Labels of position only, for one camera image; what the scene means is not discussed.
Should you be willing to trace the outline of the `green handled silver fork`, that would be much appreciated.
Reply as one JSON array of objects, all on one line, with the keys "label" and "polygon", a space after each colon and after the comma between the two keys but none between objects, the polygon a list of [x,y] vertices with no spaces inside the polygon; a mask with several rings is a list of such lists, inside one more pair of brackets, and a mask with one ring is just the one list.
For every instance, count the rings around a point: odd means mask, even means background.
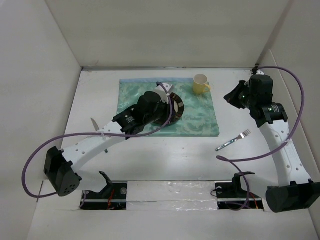
[{"label": "green handled silver fork", "polygon": [[223,145],[217,147],[215,149],[216,152],[228,147],[231,144],[234,144],[235,142],[237,142],[238,140],[242,140],[244,138],[246,138],[248,135],[250,135],[251,131],[249,129],[245,130],[244,132],[240,133],[236,138],[233,138],[231,140],[229,140],[228,142],[224,143]]}]

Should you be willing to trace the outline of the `yellow ceramic mug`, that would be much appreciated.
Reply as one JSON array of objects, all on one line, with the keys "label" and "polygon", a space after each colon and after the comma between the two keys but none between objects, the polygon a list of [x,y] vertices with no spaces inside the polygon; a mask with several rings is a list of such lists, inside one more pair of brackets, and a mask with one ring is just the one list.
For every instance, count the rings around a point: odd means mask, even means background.
[{"label": "yellow ceramic mug", "polygon": [[204,74],[197,74],[193,78],[193,92],[196,95],[201,95],[211,91],[211,87],[208,83],[208,78]]}]

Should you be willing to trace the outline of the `green patterned cloth placemat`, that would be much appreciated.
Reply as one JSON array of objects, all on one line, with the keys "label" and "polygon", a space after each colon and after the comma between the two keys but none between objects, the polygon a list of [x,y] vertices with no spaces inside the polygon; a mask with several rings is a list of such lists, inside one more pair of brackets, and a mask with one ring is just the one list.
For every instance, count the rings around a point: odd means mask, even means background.
[{"label": "green patterned cloth placemat", "polygon": [[137,103],[140,96],[153,90],[157,82],[173,85],[172,92],[184,104],[182,117],[151,137],[218,137],[220,129],[215,114],[212,95],[193,92],[192,78],[132,78],[119,81],[117,113]]}]

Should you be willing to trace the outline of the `dark rimmed cream plate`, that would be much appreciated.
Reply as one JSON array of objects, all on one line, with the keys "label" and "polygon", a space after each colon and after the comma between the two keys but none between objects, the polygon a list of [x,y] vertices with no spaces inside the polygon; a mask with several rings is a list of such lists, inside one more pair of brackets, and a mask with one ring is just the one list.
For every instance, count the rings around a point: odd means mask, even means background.
[{"label": "dark rimmed cream plate", "polygon": [[[168,126],[178,122],[183,116],[184,109],[185,109],[183,100],[176,93],[172,92],[170,94],[170,99],[171,99],[171,105],[172,105],[172,114],[171,114],[170,121],[167,124]],[[170,114],[170,107],[168,106],[168,104],[165,104],[164,112],[162,116],[160,117],[160,119],[154,121],[153,123],[155,125],[162,126],[168,120],[169,114]]]}]

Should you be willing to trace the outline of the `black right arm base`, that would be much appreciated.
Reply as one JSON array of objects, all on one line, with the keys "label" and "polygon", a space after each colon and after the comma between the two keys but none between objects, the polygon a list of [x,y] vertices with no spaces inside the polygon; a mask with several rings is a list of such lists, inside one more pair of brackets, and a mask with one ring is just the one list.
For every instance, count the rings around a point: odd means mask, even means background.
[{"label": "black right arm base", "polygon": [[[241,180],[243,177],[236,173],[232,180],[221,180],[214,183],[215,188],[210,194],[216,198],[219,210],[237,211],[247,200],[247,191],[242,189]],[[262,198],[250,193],[245,210],[264,210]]]}]

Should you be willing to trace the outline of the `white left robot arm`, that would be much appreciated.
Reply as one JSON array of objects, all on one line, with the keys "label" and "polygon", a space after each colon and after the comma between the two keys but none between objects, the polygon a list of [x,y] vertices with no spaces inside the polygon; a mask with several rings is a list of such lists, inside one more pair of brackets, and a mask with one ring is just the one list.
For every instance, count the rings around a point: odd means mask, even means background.
[{"label": "white left robot arm", "polygon": [[173,85],[158,82],[155,89],[145,92],[136,104],[116,115],[111,122],[84,140],[58,149],[47,151],[44,173],[60,197],[65,197],[79,188],[83,177],[79,170],[94,157],[108,148],[133,136],[139,136],[145,126],[166,118],[168,124],[173,114],[170,99]]}]

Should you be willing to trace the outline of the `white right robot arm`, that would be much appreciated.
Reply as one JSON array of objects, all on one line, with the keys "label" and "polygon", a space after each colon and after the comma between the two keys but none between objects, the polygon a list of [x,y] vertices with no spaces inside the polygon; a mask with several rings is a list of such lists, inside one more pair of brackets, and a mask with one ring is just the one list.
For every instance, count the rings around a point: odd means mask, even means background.
[{"label": "white right robot arm", "polygon": [[314,182],[303,166],[293,141],[289,138],[288,116],[284,107],[274,103],[273,81],[263,77],[241,80],[224,99],[238,109],[249,109],[272,152],[277,181],[245,173],[231,184],[237,197],[248,192],[266,200],[274,213],[310,208],[320,197],[320,184]]}]

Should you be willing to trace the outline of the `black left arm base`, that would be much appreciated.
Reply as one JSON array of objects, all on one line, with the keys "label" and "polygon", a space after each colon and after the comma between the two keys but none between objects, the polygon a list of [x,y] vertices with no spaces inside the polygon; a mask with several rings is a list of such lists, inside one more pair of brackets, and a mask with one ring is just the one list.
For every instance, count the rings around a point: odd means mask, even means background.
[{"label": "black left arm base", "polygon": [[99,192],[84,191],[81,196],[81,210],[95,211],[120,211],[127,209],[128,183],[126,181],[113,182],[111,187],[107,188],[105,196]]}]

